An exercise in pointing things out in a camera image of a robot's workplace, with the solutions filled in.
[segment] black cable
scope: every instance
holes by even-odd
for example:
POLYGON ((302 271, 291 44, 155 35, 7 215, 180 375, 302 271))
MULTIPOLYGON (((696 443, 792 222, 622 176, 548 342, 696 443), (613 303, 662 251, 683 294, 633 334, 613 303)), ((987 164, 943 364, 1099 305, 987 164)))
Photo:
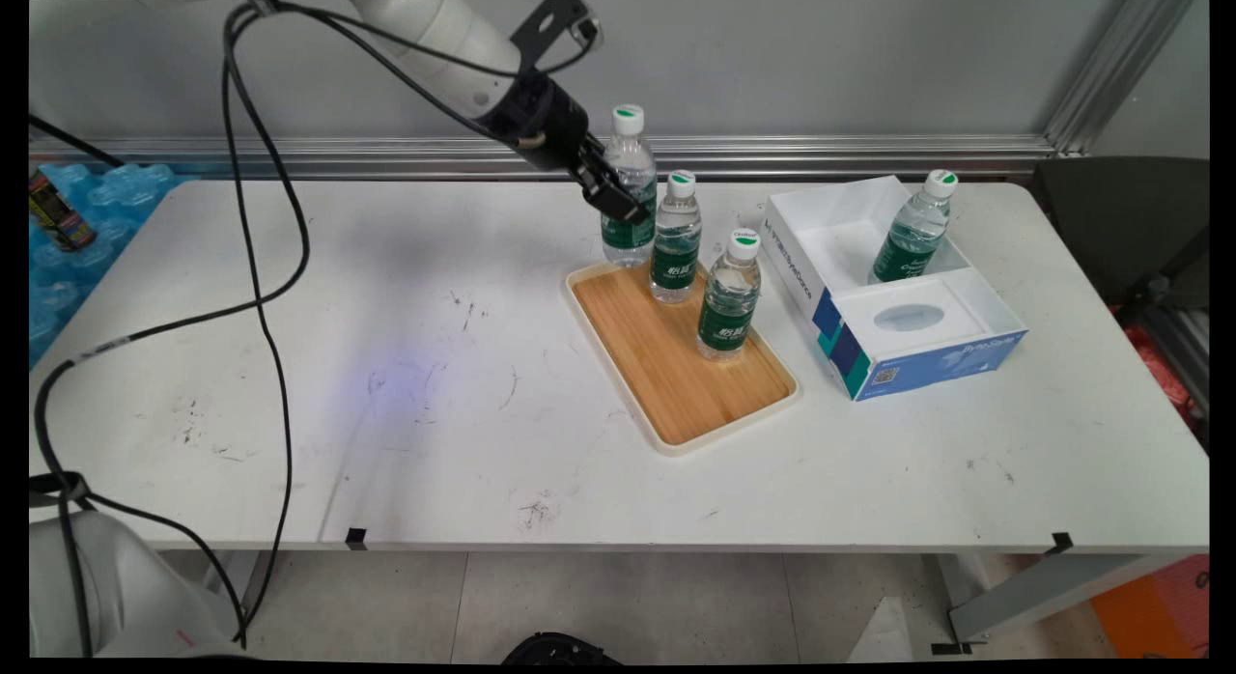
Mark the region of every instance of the black cable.
MULTIPOLYGON (((460 116, 457 113, 455 113, 454 110, 451 110, 450 106, 446 106, 445 103, 441 103, 440 100, 438 100, 436 98, 434 98, 433 94, 429 94, 418 83, 415 83, 414 80, 412 80, 410 77, 408 77, 405 73, 403 73, 403 70, 399 69, 397 66, 394 66, 388 58, 383 57, 383 54, 381 54, 376 49, 373 49, 373 46, 370 46, 368 43, 366 43, 366 41, 361 40, 361 37, 358 37, 352 31, 346 30, 342 26, 340 26, 340 23, 335 22, 335 20, 339 20, 339 21, 342 21, 342 22, 347 22, 347 23, 352 23, 352 25, 355 25, 357 27, 361 27, 361 28, 363 28, 363 30, 366 30, 366 31, 368 31, 371 33, 375 33, 375 35, 378 35, 378 36, 383 36, 383 37, 388 37, 388 40, 394 41, 397 43, 400 43, 403 46, 407 46, 408 48, 419 51, 421 53, 428 53, 430 56, 435 56, 438 58, 442 58, 442 59, 452 62, 452 63, 459 63, 460 66, 464 66, 464 67, 467 67, 467 68, 472 68, 475 70, 480 70, 480 72, 483 72, 483 73, 489 73, 492 75, 501 75, 501 77, 517 77, 518 73, 504 73, 504 72, 489 69, 487 67, 483 67, 483 66, 480 66, 480 64, 476 64, 476 63, 471 63, 471 62, 466 62, 466 61, 451 57, 450 54, 436 52, 434 49, 428 48, 428 46, 419 46, 419 45, 408 42, 407 40, 403 40, 402 37, 397 37, 394 35, 391 35, 391 33, 384 32, 382 30, 378 30, 376 27, 371 27, 371 26, 368 26, 366 23, 362 23, 362 22, 358 22, 356 20, 352 20, 352 19, 347 17, 347 15, 337 15, 337 14, 332 14, 332 12, 329 12, 329 11, 321 11, 321 10, 316 10, 316 9, 304 9, 304 6, 295 6, 293 4, 283 4, 283 2, 279 2, 279 1, 276 1, 276 5, 281 6, 281 10, 287 10, 289 12, 300 12, 300 14, 304 14, 304 15, 309 15, 309 17, 313 17, 314 20, 316 20, 316 21, 326 25, 328 27, 331 27, 332 30, 340 32, 345 37, 349 37, 349 40, 351 40, 353 43, 356 43, 357 46, 361 46, 361 49, 363 49, 366 53, 371 54, 371 57, 373 57, 375 59, 377 59, 388 70, 393 72, 393 74, 397 75, 405 85, 409 85, 409 88, 414 89, 414 92, 417 92, 423 98, 425 98, 426 100, 429 100, 430 103, 433 103, 433 105, 436 106, 438 109, 440 109, 444 114, 446 114, 451 119, 456 120, 461 125, 466 126, 467 129, 472 130, 473 132, 481 134, 482 136, 486 136, 486 137, 494 139, 494 140, 497 140, 499 142, 503 142, 506 145, 518 145, 518 141, 507 141, 507 140, 498 139, 498 137, 493 136, 492 134, 489 134, 488 131, 486 131, 485 129, 481 129, 480 126, 477 126, 476 124, 473 124, 472 120, 466 119, 466 116, 460 116)), ((232 639, 234 641, 235 639, 240 639, 241 647, 246 647, 246 644, 247 644, 247 639, 246 639, 247 626, 250 623, 252 623, 253 617, 256 616, 257 610, 258 610, 258 607, 262 604, 262 599, 265 599, 266 589, 269 585, 271 575, 272 575, 273 569, 274 569, 274 558, 276 558, 276 555, 278 553, 279 542, 281 542, 282 535, 283 535, 283 526, 284 526, 284 522, 287 519, 288 505, 290 502, 290 496, 292 496, 292 427, 290 427, 290 414, 289 414, 289 407, 288 407, 287 382, 286 382, 284 375, 283 375, 283 364, 282 364, 282 361, 279 359, 278 349, 274 345, 273 335, 271 335, 269 326, 268 326, 268 324, 266 322, 266 310, 263 309, 262 305, 265 303, 269 302, 269 301, 273 301, 274 298, 278 298, 279 296, 282 296, 287 291, 290 291, 292 286, 294 286, 300 279, 300 277, 304 273, 305 267, 308 266, 308 262, 309 262, 309 230, 308 230, 308 224, 305 223, 305 219, 304 219, 304 213, 303 213, 303 210, 300 208, 300 202, 299 202, 299 199, 295 195, 295 190, 292 188, 292 182, 290 182, 290 179, 288 177, 287 168, 284 168, 283 161, 282 161, 279 153, 278 153, 278 150, 274 146, 274 141, 271 139, 269 134, 266 131, 266 126, 262 124, 261 116, 257 114, 257 110, 253 106, 253 103, 252 103, 252 100, 251 100, 251 98, 248 95, 247 89, 245 89, 245 83, 243 83, 243 79, 242 79, 242 77, 240 74, 240 69, 236 67, 236 59, 235 59, 235 45, 236 45, 236 41, 239 40, 240 35, 245 30, 248 28, 248 26, 251 23, 253 23, 256 20, 258 20, 261 17, 261 15, 248 15, 248 14, 251 14, 253 11, 255 11, 255 9, 251 5, 242 5, 242 6, 239 6, 237 9, 232 10, 232 12, 227 16, 227 20, 226 20, 226 22, 224 25, 225 68, 224 68, 224 74, 222 74, 224 125, 225 125, 225 130, 227 132, 227 150, 229 150, 230 160, 231 160, 232 173, 234 173, 235 182, 236 182, 236 200, 237 200, 237 207, 239 207, 239 210, 240 210, 241 229, 243 230, 243 235, 245 235, 245 249, 246 249, 246 252, 248 255, 250 277, 252 278, 252 283, 253 283, 253 301, 247 302, 247 303, 242 303, 242 304, 239 304, 239 305, 234 305, 234 307, 230 307, 230 308, 219 309, 219 310, 210 312, 210 313, 199 314, 197 317, 189 317, 189 318, 185 318, 185 319, 180 319, 180 320, 176 320, 176 322, 169 322, 167 324, 161 324, 158 326, 151 326, 150 329, 136 331, 136 333, 130 334, 127 336, 122 336, 120 339, 111 340, 111 341, 109 341, 106 344, 103 344, 103 345, 100 345, 100 346, 98 346, 98 348, 95 348, 93 350, 89 350, 89 351, 85 351, 83 354, 79 354, 79 356, 77 356, 75 359, 66 360, 64 362, 62 362, 61 365, 58 365, 56 369, 53 369, 52 372, 48 373, 48 376, 43 380, 42 385, 40 385, 40 390, 38 390, 38 393, 36 396, 36 402, 35 402, 35 435, 36 435, 36 439, 38 442, 40 451, 43 454, 44 463, 47 464, 49 471, 52 471, 53 475, 57 476, 57 480, 59 480, 61 485, 62 485, 62 493, 61 493, 61 498, 59 498, 59 502, 58 502, 58 513, 59 513, 59 519, 61 519, 62 533, 64 535, 64 547, 66 547, 66 552, 68 554, 69 571, 70 571, 70 578, 72 578, 73 589, 74 589, 74 600, 77 602, 78 629, 79 629, 79 636, 80 636, 83 657, 88 657, 88 658, 91 657, 93 655, 93 648, 91 648, 91 643, 90 643, 90 623, 89 623, 89 612, 88 612, 87 604, 85 604, 84 580, 83 580, 83 576, 82 576, 80 563, 78 560, 77 544, 75 544, 74 538, 73 538, 73 527, 72 527, 72 523, 70 523, 69 516, 68 516, 68 495, 69 495, 69 491, 70 491, 70 486, 69 486, 69 481, 67 480, 67 477, 64 475, 64 470, 63 470, 63 467, 59 464, 59 460, 56 458, 56 454, 52 450, 51 438, 49 438, 48 432, 47 432, 47 401, 48 401, 48 398, 51 396, 51 390, 52 390, 53 385, 56 385, 56 382, 64 375, 64 372, 67 372, 69 369, 74 367, 78 362, 83 362, 85 360, 89 360, 89 357, 94 357, 94 356, 101 355, 101 354, 108 352, 110 350, 114 350, 114 349, 116 349, 119 346, 122 346, 122 345, 126 345, 126 344, 130 344, 130 343, 133 343, 133 341, 137 341, 137 340, 142 340, 142 339, 146 339, 146 338, 150 338, 150 336, 154 336, 154 335, 158 335, 158 334, 163 334, 166 331, 172 331, 174 329, 180 329, 182 326, 189 326, 189 325, 193 325, 193 324, 210 322, 213 319, 219 319, 219 318, 222 318, 222 317, 227 317, 230 314, 240 313, 240 312, 243 312, 243 310, 250 309, 250 308, 255 308, 255 307, 257 308, 258 322, 262 325, 262 333, 266 336, 267 344, 271 348, 271 355, 272 355, 272 357, 274 360, 276 372, 278 373, 278 380, 279 380, 279 396, 281 396, 282 406, 283 406, 284 451, 286 451, 286 455, 287 455, 287 465, 286 465, 287 466, 287 482, 284 485, 283 506, 282 506, 281 512, 279 512, 279 521, 278 521, 278 526, 276 528, 274 540, 273 540, 273 545, 272 545, 272 549, 271 549, 271 560, 267 564, 266 575, 262 579, 262 586, 258 590, 258 595, 257 595, 257 599, 255 600, 253 608, 248 613, 247 618, 242 618, 242 616, 241 616, 241 608, 240 608, 240 601, 239 601, 239 599, 236 596, 235 589, 232 587, 231 581, 229 580, 226 573, 222 570, 221 565, 219 564, 219 560, 215 557, 214 552, 211 552, 210 548, 206 545, 206 543, 203 542, 200 539, 200 537, 198 537, 197 534, 194 534, 188 527, 184 527, 183 524, 179 524, 177 522, 173 522, 171 519, 167 519, 164 517, 161 517, 161 516, 157 516, 157 514, 153 514, 153 513, 150 513, 150 512, 145 512, 145 511, 141 511, 141 510, 137 510, 137 508, 131 508, 131 507, 127 507, 127 506, 122 506, 120 503, 116 503, 115 501, 110 501, 110 500, 104 498, 103 496, 99 496, 96 493, 89 493, 88 497, 79 498, 78 502, 83 507, 89 507, 88 498, 93 498, 96 502, 99 502, 101 505, 105 505, 108 507, 111 507, 114 510, 117 510, 120 512, 127 512, 127 513, 133 514, 136 517, 142 517, 142 518, 146 518, 146 519, 150 519, 150 521, 158 522, 161 524, 167 524, 168 527, 176 528, 176 529, 185 533, 185 535, 188 535, 195 544, 198 544, 198 547, 206 554, 208 559, 210 560, 211 565, 214 565, 215 570, 219 573, 219 575, 220 575, 224 585, 226 586, 226 589, 229 591, 229 596, 230 596, 230 599, 232 601, 232 607, 234 607, 234 610, 236 612, 237 622, 239 622, 237 633, 235 634, 235 637, 232 639), (243 17, 243 15, 248 15, 248 17, 246 17, 246 20, 242 23, 240 23, 239 27, 236 27, 236 21, 239 19, 243 17), (262 142, 266 146, 266 150, 267 150, 267 152, 271 156, 271 161, 274 164, 274 168, 276 168, 276 172, 278 173, 279 181, 283 183, 284 192, 288 194, 288 200, 292 204, 292 210, 293 210, 293 214, 295 215, 297 226, 298 226, 298 229, 300 231, 300 245, 302 245, 300 262, 297 265, 297 268, 293 272, 292 277, 286 283, 283 283, 283 286, 281 286, 274 292, 272 292, 272 293, 269 293, 269 294, 267 294, 265 297, 261 293, 261 283, 260 283, 260 278, 258 278, 258 275, 257 275, 257 260, 256 260, 256 256, 253 254, 252 235, 250 234, 248 216, 247 216, 247 213, 245 210, 245 198, 243 198, 243 190, 242 190, 242 186, 241 186, 241 174, 240 174, 240 161, 239 161, 239 156, 236 153, 236 142, 235 142, 234 131, 232 131, 232 126, 231 126, 231 114, 230 114, 230 103, 229 103, 229 100, 230 100, 230 96, 229 96, 230 95, 230 93, 229 93, 229 85, 231 84, 230 82, 234 82, 235 88, 236 88, 236 94, 240 98, 242 105, 245 106, 246 114, 250 116, 250 120, 252 121, 253 127, 257 130, 258 136, 262 139, 262 142)), ((548 75, 550 73, 555 73, 557 70, 561 70, 564 68, 567 68, 567 67, 572 66, 575 62, 578 62, 581 58, 583 58, 591 51, 593 43, 595 43, 595 37, 591 37, 587 41, 587 45, 585 45, 583 48, 580 51, 580 53, 575 54, 574 57, 571 57, 570 59, 567 59, 564 63, 560 63, 560 64, 557 64, 555 67, 545 69, 543 73, 545 73, 548 75)), ((78 139, 75 139, 75 137, 66 134, 64 131, 61 131, 59 129, 56 129, 54 126, 51 126, 49 124, 44 122, 43 120, 40 120, 38 116, 30 115, 30 119, 31 119, 31 125, 35 125, 40 130, 43 130, 47 134, 49 134, 52 136, 56 136, 57 139, 61 139, 62 141, 64 141, 64 142, 67 142, 69 145, 73 145, 73 146, 78 147, 79 150, 83 150, 83 151, 88 152, 89 155, 96 156, 96 158, 106 162, 108 164, 111 164, 112 167, 120 167, 120 164, 124 164, 117 158, 114 158, 114 156, 109 156, 108 153, 104 153, 103 151, 99 151, 98 148, 94 148, 89 143, 85 143, 84 141, 78 140, 78 139)))
MULTIPOLYGON (((241 17, 242 15, 248 14, 252 10, 253 10, 252 6, 247 6, 247 5, 246 6, 239 6, 239 9, 234 10, 232 14, 229 16, 229 20, 227 20, 229 31, 231 30, 231 26, 235 23, 235 21, 239 17, 241 17)), ((227 42, 226 42, 229 45, 229 49, 231 48, 231 46, 235 45, 235 37, 239 37, 239 32, 243 31, 251 23, 252 23, 252 20, 247 20, 246 22, 243 22, 241 25, 241 27, 239 27, 236 35, 229 35, 229 38, 227 38, 227 42)), ((35 437, 36 437, 36 440, 38 443, 40 451, 42 453, 43 461, 47 464, 47 467, 49 469, 49 471, 52 471, 53 475, 57 476, 57 479, 61 481, 61 485, 62 485, 62 498, 67 498, 68 497, 68 492, 70 490, 70 486, 69 486, 69 481, 64 476, 64 470, 61 466, 59 460, 56 458, 56 453, 52 450, 52 446, 51 446, 51 438, 49 438, 48 430, 47 430, 47 402, 48 402, 48 398, 51 396, 52 387, 54 387, 56 382, 64 375, 64 372, 67 372, 68 370, 70 370, 72 367, 74 367, 79 362, 89 360, 89 357, 94 357, 94 356, 101 355, 104 352, 108 352, 111 349, 116 349, 119 346, 122 346, 122 345, 126 345, 126 344, 130 344, 130 343, 133 343, 133 341, 137 341, 137 340, 142 340, 142 339, 146 339, 146 338, 150 338, 150 336, 154 336, 157 334, 171 331, 173 329, 179 329, 182 326, 188 326, 188 325, 192 325, 192 324, 199 324, 199 323, 203 323, 203 322, 210 322, 211 319, 219 319, 221 317, 227 317, 230 314, 243 312, 243 310, 250 309, 252 307, 258 307, 258 305, 265 304, 265 303, 267 303, 269 301, 273 301, 274 298, 282 296, 287 291, 290 291, 292 286, 294 286, 300 279, 300 277, 304 275, 305 265, 308 265, 308 262, 309 262, 309 230, 308 230, 308 224, 305 223, 304 213, 300 209, 300 202, 297 198, 295 190, 292 188, 292 183, 290 183, 290 181, 289 181, 289 178, 287 176, 287 168, 284 168, 283 161, 282 161, 279 153, 278 153, 278 150, 274 147, 274 142, 271 140, 269 134, 266 132, 265 125, 261 124, 261 116, 257 114, 256 109, 253 108, 252 101, 250 100, 247 90, 245 90, 245 88, 243 88, 243 82, 241 80, 240 73, 236 69, 236 64, 235 64, 235 59, 234 58, 229 58, 227 59, 227 70, 230 73, 230 78, 236 83, 236 92, 237 92, 237 94, 239 94, 239 96, 241 99, 241 103, 245 105, 245 109, 246 109, 247 114, 251 116, 251 119, 253 120, 255 127, 258 130, 260 136, 262 137, 262 141, 266 143, 267 152, 271 155, 271 158, 272 158, 272 162, 274 163, 276 171, 278 172, 279 178, 283 182, 284 190, 287 190, 288 199, 289 199, 289 202, 292 204, 292 210, 293 210, 293 213, 295 215, 295 219, 297 219, 297 226, 298 226, 298 229, 300 231, 300 244, 302 244, 300 262, 297 265, 297 270, 293 272, 292 277, 286 283, 283 283, 279 288, 277 288, 273 292, 269 292, 269 294, 267 294, 267 296, 260 296, 260 297, 256 297, 251 302, 242 303, 242 304, 239 304, 239 305, 234 305, 234 307, 230 307, 230 308, 224 308, 224 309, 219 309, 219 310, 215 310, 215 312, 204 313, 204 314, 199 314, 197 317, 179 319, 179 320, 171 322, 171 323, 167 323, 167 324, 162 324, 162 325, 158 325, 158 326, 153 326, 153 328, 150 328, 150 329, 136 331, 136 333, 130 334, 127 336, 122 336, 120 339, 111 340, 111 341, 109 341, 106 344, 103 344, 103 345, 95 348, 95 349, 91 349, 89 351, 79 354, 77 357, 66 360, 64 362, 62 362, 58 366, 56 366, 56 369, 53 369, 52 372, 48 373, 48 376, 43 380, 43 383, 40 385, 38 393, 37 393, 37 396, 35 398, 35 437)), ((235 147, 234 146, 231 148, 231 152, 235 156, 235 147)), ((232 164, 234 164, 234 169, 239 166, 239 161, 236 161, 235 157, 234 157, 234 161, 232 161, 232 164)), ((242 216, 242 224, 245 224, 245 226, 247 228, 247 216, 246 216, 245 207, 243 207, 243 194, 242 194, 242 192, 240 192, 239 187, 237 187, 237 190, 239 190, 237 202, 239 202, 239 208, 240 208, 240 213, 241 213, 241 216, 242 216)), ((252 254, 253 247, 252 247, 252 242, 251 241, 246 242, 246 250, 252 254)), ((251 267, 251 270, 256 268, 256 260, 252 256, 250 256, 250 267, 251 267)), ((282 370, 281 370, 281 393, 282 393, 283 403, 284 403, 284 422, 287 423, 288 419, 289 419, 288 418, 288 413, 287 413, 287 391, 283 387, 282 370)), ((287 425, 284 428, 284 432, 286 433, 289 432, 289 428, 287 425)), ((288 440, 287 440, 286 450, 288 453, 288 464, 289 464, 288 469, 289 469, 289 479, 290 479, 290 450, 292 450, 290 438, 288 438, 288 440)), ((283 528, 283 521, 284 521, 284 518, 287 516, 287 507, 288 507, 288 498, 290 497, 290 488, 292 488, 292 484, 289 481, 287 484, 287 488, 284 490, 283 512, 282 512, 282 514, 279 517, 279 526, 278 526, 277 535, 276 535, 276 545, 278 545, 279 534, 282 533, 282 528, 283 528)), ((94 498, 96 498, 96 501, 99 501, 99 497, 96 497, 96 496, 91 495, 90 497, 94 497, 94 498)), ((88 613, 88 611, 85 608, 85 596, 84 596, 84 586, 83 586, 83 580, 82 580, 82 568, 80 568, 79 560, 77 559, 77 544, 75 544, 74 538, 73 538, 72 524, 68 524, 68 503, 67 503, 67 500, 62 500, 62 502, 59 503, 59 512, 61 512, 62 529, 64 532, 64 547, 66 547, 66 552, 68 553, 69 569, 70 569, 70 574, 72 574, 73 582, 74 582, 74 599, 75 599, 77 605, 78 605, 79 631, 84 636, 82 638, 83 657, 91 657, 93 655, 93 649, 90 648, 90 641, 89 641, 89 636, 90 636, 89 613, 88 613)), ((166 523, 171 522, 169 519, 158 517, 156 514, 151 514, 151 513, 146 513, 146 514, 150 514, 150 518, 158 518, 158 519, 154 519, 154 521, 164 521, 166 523)), ((203 548, 203 550, 208 554, 208 558, 211 558, 211 563, 213 564, 218 564, 218 559, 214 558, 213 552, 210 552, 209 547, 206 547, 204 542, 199 543, 199 547, 203 548)), ((226 580, 227 580, 226 574, 221 573, 220 576, 226 582, 226 580)), ((263 586, 262 586, 262 591, 265 591, 266 582, 269 581, 269 576, 271 576, 271 570, 268 568, 268 570, 266 573, 266 581, 263 582, 263 586)), ((239 608, 239 601, 236 602, 236 606, 239 608)), ((242 639, 242 642, 243 642, 245 629, 246 629, 247 622, 252 621, 252 613, 253 612, 251 611, 250 612, 250 618, 247 621, 243 621, 241 623, 241 628, 239 629, 239 632, 236 634, 236 638, 234 638, 234 639, 242 639)))
POLYGON ((232 611, 236 613, 236 627, 240 628, 240 647, 241 648, 248 647, 248 641, 245 637, 245 616, 240 608, 240 597, 236 596, 236 590, 231 584, 231 579, 227 578, 227 571, 224 570, 222 564, 219 563, 219 558, 215 557, 215 552, 210 550, 210 547, 206 545, 206 542, 201 540, 201 537, 197 535, 193 532, 193 529, 189 529, 188 527, 180 524, 179 522, 168 519, 166 517, 159 517, 158 514, 154 514, 152 512, 137 510, 136 507, 129 507, 126 505, 121 505, 114 500, 105 498, 99 493, 90 492, 87 495, 87 497, 98 502, 104 507, 110 507, 111 510, 124 512, 126 514, 132 514, 133 517, 141 517, 142 519, 150 519, 151 522, 157 522, 159 524, 163 524, 164 527, 171 527, 177 532, 180 532, 185 537, 189 537, 189 539, 192 539, 193 543, 198 544, 198 548, 201 549, 204 554, 206 554, 206 558, 210 560, 210 565, 213 565, 215 573, 219 574, 219 578, 224 584, 224 589, 227 590, 227 599, 231 600, 232 611))
POLYGON ((28 122, 35 129, 40 129, 40 131, 42 131, 43 134, 48 134, 48 136, 52 136, 53 139, 59 139, 61 141, 67 142, 70 146, 74 146, 74 148, 89 156, 93 156, 93 158, 98 160, 99 162, 105 162, 108 164, 111 164, 112 167, 122 167, 125 164, 119 158, 115 158, 114 156, 110 156, 100 151, 99 148, 91 146, 90 143, 83 141, 82 139, 72 134, 68 134, 66 131, 62 131, 62 129, 57 129, 56 126, 43 121, 42 119, 40 119, 40 116, 35 116, 33 114, 30 114, 28 116, 30 116, 28 122))
MULTIPOLYGON (((334 20, 334 21, 337 21, 337 22, 345 22, 345 23, 351 25, 352 27, 358 27, 361 30, 365 30, 366 32, 368 32, 371 35, 377 35, 378 37, 384 37, 384 40, 391 40, 391 41, 393 41, 394 43, 397 43, 399 46, 405 46, 409 49, 414 49, 417 52, 420 52, 420 53, 424 53, 424 54, 429 54, 429 56, 435 57, 435 58, 441 58, 442 61, 449 61, 450 63, 455 63, 456 66, 462 66, 464 68, 471 68, 472 70, 476 70, 478 73, 485 73, 485 74, 496 75, 496 77, 519 77, 519 73, 512 73, 509 70, 498 70, 496 68, 489 68, 487 66, 481 66, 481 63, 473 63, 471 61, 465 61, 464 58, 454 57, 451 54, 442 53, 442 52, 436 51, 436 49, 431 49, 428 46, 420 46, 420 45, 418 45, 415 42, 410 42, 410 41, 405 40, 405 37, 400 37, 398 35, 392 35, 391 32, 387 32, 386 30, 381 30, 379 27, 375 27, 372 25, 367 25, 365 22, 361 22, 357 19, 349 17, 349 15, 340 15, 337 12, 331 12, 329 10, 321 10, 318 6, 302 6, 302 5, 290 4, 290 2, 281 1, 281 0, 271 0, 271 2, 281 12, 300 12, 300 14, 304 14, 304 15, 314 15, 315 17, 326 17, 326 19, 330 19, 330 20, 334 20)), ((562 70, 564 68, 570 68, 571 66, 574 66, 575 62, 578 62, 581 58, 583 58, 585 56, 587 56, 587 53, 590 51, 592 51, 592 45, 593 43, 596 43, 596 35, 593 35, 592 37, 588 37, 587 43, 585 43, 582 46, 582 48, 580 49, 580 53, 574 54, 571 58, 564 61, 562 63, 559 63, 556 66, 551 66, 551 67, 548 67, 548 68, 541 68, 539 70, 543 72, 545 75, 551 75, 551 74, 554 74, 554 73, 556 73, 559 70, 562 70)))
MULTIPOLYGON (((286 469, 287 477, 283 485, 283 506, 279 510, 278 526, 274 529, 274 540, 271 544, 271 558, 266 564, 266 574, 262 576, 262 586, 258 587, 257 597, 253 600, 253 607, 248 611, 248 617, 245 621, 245 628, 253 622, 257 616, 257 610, 262 606, 262 600, 266 597, 266 589, 269 586, 271 575, 274 573, 274 559, 279 554, 279 542, 283 538, 283 524, 288 518, 288 505, 292 501, 292 418, 288 407, 288 387, 287 380, 283 376, 283 361, 279 359, 279 349, 274 345, 274 336, 271 335, 271 328, 266 322, 266 309, 262 307, 262 288, 260 278, 257 275, 257 260, 253 254, 253 237, 248 230, 248 214, 245 211, 245 192, 241 188, 241 174, 240 174, 240 160, 236 156, 236 139, 232 132, 231 125, 231 98, 229 96, 229 78, 236 82, 236 94, 240 96, 241 103, 245 105, 245 110, 248 113, 250 120, 253 122, 253 127, 257 130, 258 136, 267 145, 271 151, 271 160, 274 162, 276 171, 279 174, 279 179, 283 181, 284 189, 288 192, 289 198, 295 198, 292 190, 292 182, 288 179, 287 169, 283 168, 283 161, 279 160, 278 153, 274 150, 274 141, 271 140, 269 134, 266 131, 266 126, 262 124, 261 116, 257 116, 257 110, 253 108, 253 103, 248 96, 247 89, 245 89, 245 83, 240 77, 240 69, 236 68, 235 48, 236 41, 241 33, 247 28, 260 15, 251 15, 231 32, 231 25, 239 15, 243 15, 240 10, 234 10, 232 15, 229 16, 227 22, 224 25, 224 41, 225 41, 225 67, 222 73, 222 109, 224 109, 224 129, 227 134, 227 153, 231 158, 232 177, 236 182, 236 203, 240 207, 240 224, 241 230, 245 234, 245 250, 248 254, 248 273, 253 282, 253 299, 257 302, 257 319, 262 325, 262 335, 266 336, 266 344, 271 348, 271 356, 274 359, 274 371, 279 378, 279 401, 283 406, 283 442, 284 442, 284 455, 286 455, 286 469)), ((297 213, 297 223, 300 224, 302 239, 304 247, 304 256, 308 260, 309 256, 309 230, 304 224, 304 216, 297 213)), ((237 638, 243 637, 243 628, 236 634, 237 638)))

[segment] green bottle label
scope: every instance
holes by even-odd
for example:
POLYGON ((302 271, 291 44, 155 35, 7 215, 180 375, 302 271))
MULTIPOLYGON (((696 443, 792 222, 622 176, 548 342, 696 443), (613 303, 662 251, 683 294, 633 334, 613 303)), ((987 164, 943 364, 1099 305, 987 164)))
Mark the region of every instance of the green bottle label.
POLYGON ((717 312, 705 299, 703 309, 700 310, 700 340, 707 348, 732 351, 747 340, 747 326, 751 323, 753 314, 755 314, 754 309, 747 314, 730 317, 717 312))
POLYGON ((632 225, 602 215, 601 240, 611 247, 633 250, 653 241, 653 232, 656 230, 656 179, 645 184, 643 189, 632 192, 632 195, 648 211, 648 220, 632 225))
POLYGON ((931 261, 933 254, 936 254, 936 250, 926 254, 905 250, 899 247, 892 241, 892 237, 889 236, 884 239, 884 246, 880 247, 871 271, 876 278, 885 283, 889 281, 900 281, 901 278, 913 278, 915 276, 923 275, 923 270, 927 268, 927 263, 931 261))
POLYGON ((671 254, 653 245, 653 282, 670 291, 690 286, 695 281, 697 256, 700 245, 685 254, 671 254))

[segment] can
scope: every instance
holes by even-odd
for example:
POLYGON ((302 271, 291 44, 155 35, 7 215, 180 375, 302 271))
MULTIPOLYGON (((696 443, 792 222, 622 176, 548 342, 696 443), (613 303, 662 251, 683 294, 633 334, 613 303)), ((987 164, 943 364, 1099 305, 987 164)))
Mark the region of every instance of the can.
POLYGON ((43 172, 30 178, 30 215, 61 251, 74 252, 94 241, 94 230, 43 172))

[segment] water bottle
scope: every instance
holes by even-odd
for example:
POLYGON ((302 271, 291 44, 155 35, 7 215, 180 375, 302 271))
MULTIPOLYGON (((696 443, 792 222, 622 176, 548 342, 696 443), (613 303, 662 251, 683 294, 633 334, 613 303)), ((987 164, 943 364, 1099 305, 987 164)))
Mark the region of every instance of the water bottle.
POLYGON ((948 228, 948 199, 957 190, 957 174, 937 169, 923 189, 911 197, 892 220, 884 246, 875 256, 868 283, 886 283, 922 276, 948 228))
POLYGON ((648 211, 639 225, 601 216, 601 241, 606 260, 628 267, 648 261, 653 250, 656 214, 656 161, 644 132, 644 110, 627 104, 614 106, 614 134, 606 145, 606 162, 618 172, 623 188, 648 211))
POLYGON ((656 234, 653 239, 653 265, 648 282, 653 297, 664 303, 680 303, 691 294, 696 258, 700 256, 700 204, 695 200, 695 174, 686 169, 670 172, 665 199, 656 209, 656 234))
POLYGON ((713 361, 738 357, 760 297, 760 236, 754 230, 733 230, 726 252, 712 265, 703 292, 696 348, 713 361))

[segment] metal frame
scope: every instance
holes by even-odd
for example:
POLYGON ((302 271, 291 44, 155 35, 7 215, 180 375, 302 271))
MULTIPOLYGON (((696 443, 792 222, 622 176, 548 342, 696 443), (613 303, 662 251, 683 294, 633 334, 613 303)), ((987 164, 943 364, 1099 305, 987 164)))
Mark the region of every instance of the metal frame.
MULTIPOLYGON (((1128 96, 1193 0, 1121 0, 1085 66, 1042 134, 974 136, 650 137, 662 169, 686 167, 707 181, 847 181, 883 174, 921 178, 946 167, 969 179, 1028 181, 1038 160, 1084 153, 1128 96)), ((229 178, 222 139, 93 141, 140 164, 167 163, 204 178, 229 178)), ((276 141, 295 179, 562 181, 481 139, 286 139, 276 141)), ((239 141, 241 171, 273 179, 255 140, 239 141)), ((30 141, 37 163, 87 163, 54 140, 30 141)))
POLYGON ((1047 124, 1059 153, 1085 153, 1180 23, 1193 0, 1122 0, 1047 124))
POLYGON ((1043 557, 948 612, 959 643, 986 642, 1156 573, 1182 555, 1075 554, 1043 557))
MULTIPOLYGON (((173 164, 182 173, 205 178, 231 177, 227 147, 220 139, 91 142, 127 162, 173 164)), ((921 177, 938 167, 970 178, 1028 178, 1038 161, 1054 153, 1042 136, 654 136, 649 142, 661 169, 685 167, 709 181, 921 177)), ((295 179, 567 179, 565 173, 538 171, 501 143, 480 139, 283 139, 276 145, 295 179)), ((239 141, 239 152, 247 178, 274 178, 261 141, 239 141)), ((30 156, 40 164, 96 164, 49 139, 31 142, 30 156)))

